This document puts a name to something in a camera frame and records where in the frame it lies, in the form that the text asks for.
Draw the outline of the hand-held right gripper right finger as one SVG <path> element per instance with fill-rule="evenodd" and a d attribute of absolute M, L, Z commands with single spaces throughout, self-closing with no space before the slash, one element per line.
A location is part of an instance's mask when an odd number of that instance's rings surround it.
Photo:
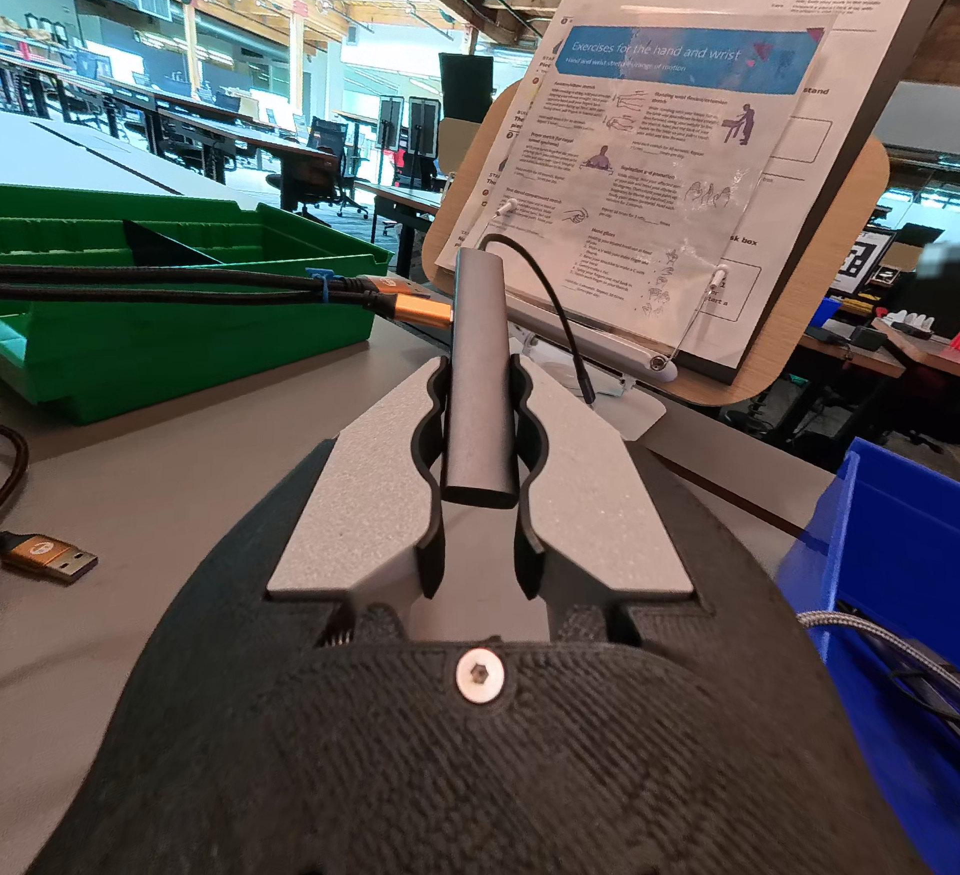
<path fill-rule="evenodd" d="M 513 358 L 514 571 L 530 600 L 689 600 L 694 585 L 620 432 Z"/>

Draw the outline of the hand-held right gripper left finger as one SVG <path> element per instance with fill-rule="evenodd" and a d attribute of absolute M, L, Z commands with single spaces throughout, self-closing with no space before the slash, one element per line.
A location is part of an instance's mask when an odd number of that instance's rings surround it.
<path fill-rule="evenodd" d="M 278 601 L 432 599 L 446 568 L 441 488 L 450 360 L 432 358 L 344 428 L 268 582 Z"/>

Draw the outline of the black braided cable orange plugs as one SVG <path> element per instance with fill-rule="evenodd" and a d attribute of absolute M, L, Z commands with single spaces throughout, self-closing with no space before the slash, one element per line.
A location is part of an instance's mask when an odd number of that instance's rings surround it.
<path fill-rule="evenodd" d="M 420 295 L 422 291 L 406 281 L 389 276 L 362 274 L 341 276 L 341 292 L 373 291 L 390 294 Z M 179 290 L 245 289 L 258 292 L 318 289 L 319 281 L 303 275 L 288 275 L 262 270 L 240 270 L 222 266 L 138 267 L 138 266 L 50 266 L 2 265 L 3 285 L 24 287 L 143 289 L 167 287 Z"/>
<path fill-rule="evenodd" d="M 23 487 L 30 465 L 30 448 L 25 437 L 1 425 L 1 437 L 12 450 L 9 471 L 1 485 L 4 511 Z M 60 584 L 73 584 L 99 564 L 93 553 L 77 545 L 42 533 L 1 531 L 2 565 L 6 569 L 44 577 Z"/>
<path fill-rule="evenodd" d="M 341 291 L 318 288 L 280 291 L 189 291 L 116 287 L 24 286 L 3 284 L 2 302 L 64 304 L 153 304 L 217 307 L 287 307 L 323 305 L 356 307 L 375 316 L 405 324 L 450 329 L 454 310 L 449 303 L 412 294 Z"/>

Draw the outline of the green plastic bin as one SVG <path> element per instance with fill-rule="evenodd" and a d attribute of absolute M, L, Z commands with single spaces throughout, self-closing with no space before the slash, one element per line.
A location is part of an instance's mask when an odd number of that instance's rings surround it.
<path fill-rule="evenodd" d="M 225 269 L 385 276 L 393 257 L 323 221 L 234 201 L 2 185 L 1 209 L 4 266 L 130 266 L 124 221 Z M 366 341 L 374 322 L 341 305 L 2 302 L 2 383 L 84 425 Z"/>

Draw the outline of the blue plastic bin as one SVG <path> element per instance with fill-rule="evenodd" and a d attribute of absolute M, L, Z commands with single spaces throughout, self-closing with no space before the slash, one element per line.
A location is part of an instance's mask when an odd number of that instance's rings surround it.
<path fill-rule="evenodd" d="M 957 678 L 958 482 L 855 439 L 776 584 L 796 614 L 864 619 Z M 809 636 L 907 835 L 934 873 L 958 873 L 958 692 L 871 633 Z"/>

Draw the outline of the white stand base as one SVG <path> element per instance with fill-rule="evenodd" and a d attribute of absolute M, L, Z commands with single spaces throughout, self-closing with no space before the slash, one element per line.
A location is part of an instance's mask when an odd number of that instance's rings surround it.
<path fill-rule="evenodd" d="M 571 353 L 513 323 L 509 324 L 510 352 L 522 354 L 576 399 L 583 401 Z M 642 438 L 665 415 L 666 407 L 631 377 L 584 362 L 596 399 L 594 411 L 618 430 L 626 442 Z"/>

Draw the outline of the laminated exercise sheet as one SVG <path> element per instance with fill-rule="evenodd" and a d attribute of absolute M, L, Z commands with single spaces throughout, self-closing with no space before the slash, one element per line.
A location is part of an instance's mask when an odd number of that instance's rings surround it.
<path fill-rule="evenodd" d="M 676 346 L 835 19 L 586 5 L 539 78 L 481 239 L 523 246 L 570 317 Z"/>

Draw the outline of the black bin divider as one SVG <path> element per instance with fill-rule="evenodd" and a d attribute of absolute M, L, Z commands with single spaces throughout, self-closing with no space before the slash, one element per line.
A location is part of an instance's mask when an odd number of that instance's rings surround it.
<path fill-rule="evenodd" d="M 214 257 L 130 219 L 122 220 L 133 264 L 138 268 L 195 268 L 221 264 Z"/>

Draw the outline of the black office chair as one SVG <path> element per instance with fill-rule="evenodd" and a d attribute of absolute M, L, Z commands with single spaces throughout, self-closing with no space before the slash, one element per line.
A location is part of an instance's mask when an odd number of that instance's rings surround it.
<path fill-rule="evenodd" d="M 305 149 L 298 154 L 276 154 L 279 173 L 267 175 L 267 182 L 280 194 L 283 211 L 309 218 L 309 206 L 321 203 L 343 209 L 353 208 L 369 219 L 369 211 L 354 200 L 355 177 L 346 175 L 347 125 L 317 116 L 311 119 Z"/>

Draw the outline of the framed tag sign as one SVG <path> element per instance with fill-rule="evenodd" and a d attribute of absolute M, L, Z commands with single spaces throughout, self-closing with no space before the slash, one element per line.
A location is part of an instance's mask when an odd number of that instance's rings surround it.
<path fill-rule="evenodd" d="M 857 295 L 866 286 L 895 237 L 895 232 L 878 226 L 869 226 L 859 233 L 829 286 L 828 294 Z"/>

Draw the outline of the small beige board stand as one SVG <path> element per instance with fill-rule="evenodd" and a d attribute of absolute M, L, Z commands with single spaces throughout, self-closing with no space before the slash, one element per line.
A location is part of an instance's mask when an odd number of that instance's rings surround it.
<path fill-rule="evenodd" d="M 450 178 L 459 171 L 481 126 L 481 122 L 451 116 L 439 120 L 436 156 L 439 174 Z"/>

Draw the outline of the dark long desk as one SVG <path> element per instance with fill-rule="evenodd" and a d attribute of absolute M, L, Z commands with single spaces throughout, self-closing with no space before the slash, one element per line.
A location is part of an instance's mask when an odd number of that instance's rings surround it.
<path fill-rule="evenodd" d="M 266 152 L 279 161 L 277 154 L 299 154 L 306 148 L 305 144 L 249 126 L 232 126 L 192 114 L 160 112 L 159 119 L 172 135 L 184 137 L 198 147 L 201 173 L 220 184 L 226 183 L 227 157 Z"/>

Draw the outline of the black standing panel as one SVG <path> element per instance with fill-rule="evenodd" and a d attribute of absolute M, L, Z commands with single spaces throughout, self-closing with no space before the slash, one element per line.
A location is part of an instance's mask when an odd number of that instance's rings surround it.
<path fill-rule="evenodd" d="M 438 66 L 442 117 L 481 125 L 494 100 L 494 59 L 438 53 Z"/>

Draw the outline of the white instruction sheet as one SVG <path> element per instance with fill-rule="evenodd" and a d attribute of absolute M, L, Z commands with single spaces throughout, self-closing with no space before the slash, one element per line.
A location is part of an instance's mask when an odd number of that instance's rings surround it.
<path fill-rule="evenodd" d="M 676 346 L 662 345 L 621 329 L 602 327 L 578 316 L 580 324 L 600 332 L 606 343 L 614 334 L 640 345 L 719 366 L 722 375 L 736 372 L 773 306 L 775 289 L 787 276 L 799 239 L 807 236 L 811 212 L 830 183 L 848 142 L 868 135 L 858 127 L 864 104 L 882 108 L 892 89 L 880 77 L 896 37 L 907 34 L 907 13 L 916 0 L 562 0 L 550 22 L 486 156 L 481 176 L 460 220 L 438 256 L 438 267 L 455 268 L 463 247 L 483 240 L 491 191 L 506 165 L 540 79 L 556 60 L 570 31 L 572 17 L 587 5 L 639 5 L 649 9 L 727 14 L 834 14 L 816 65 L 804 83 L 798 106 L 764 169 L 748 209 L 726 247 L 714 275 Z"/>

